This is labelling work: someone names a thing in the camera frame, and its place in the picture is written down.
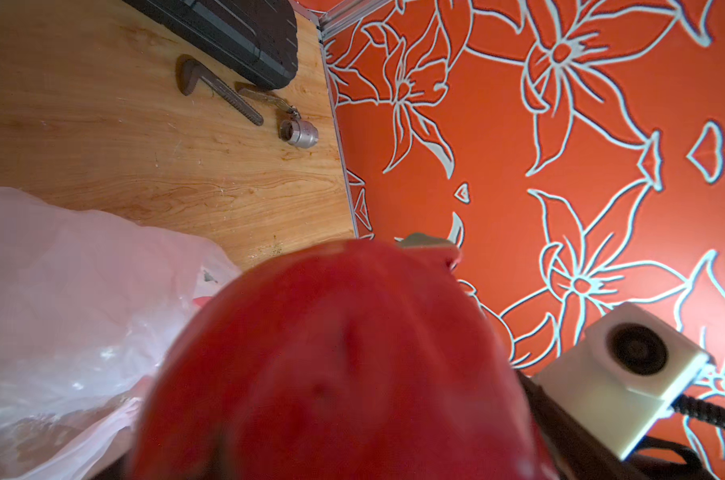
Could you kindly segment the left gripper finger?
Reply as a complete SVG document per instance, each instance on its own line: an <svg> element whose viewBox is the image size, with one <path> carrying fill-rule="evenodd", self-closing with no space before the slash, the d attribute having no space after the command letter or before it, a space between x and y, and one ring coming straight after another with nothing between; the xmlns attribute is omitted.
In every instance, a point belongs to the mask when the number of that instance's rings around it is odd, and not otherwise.
<svg viewBox="0 0 725 480"><path fill-rule="evenodd" d="M530 410L538 425L561 479L644 479L632 466L618 460L565 410L552 400L544 389L517 371Z"/></svg>

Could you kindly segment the pink dragon fruit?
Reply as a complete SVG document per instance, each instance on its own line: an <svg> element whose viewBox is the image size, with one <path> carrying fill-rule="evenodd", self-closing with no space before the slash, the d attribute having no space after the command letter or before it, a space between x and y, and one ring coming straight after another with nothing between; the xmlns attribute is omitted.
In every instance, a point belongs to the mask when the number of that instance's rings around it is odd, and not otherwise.
<svg viewBox="0 0 725 480"><path fill-rule="evenodd" d="M142 408L130 479L555 479L526 394L413 235L272 258L180 332Z"/></svg>

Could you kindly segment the pink plastic bag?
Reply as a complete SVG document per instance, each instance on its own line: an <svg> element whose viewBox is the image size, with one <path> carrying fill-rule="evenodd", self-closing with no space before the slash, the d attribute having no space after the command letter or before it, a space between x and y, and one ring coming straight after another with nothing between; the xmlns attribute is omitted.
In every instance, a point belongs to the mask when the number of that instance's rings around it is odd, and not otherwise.
<svg viewBox="0 0 725 480"><path fill-rule="evenodd" d="M210 240L0 187L0 479L125 454L168 348L239 275Z"/></svg>

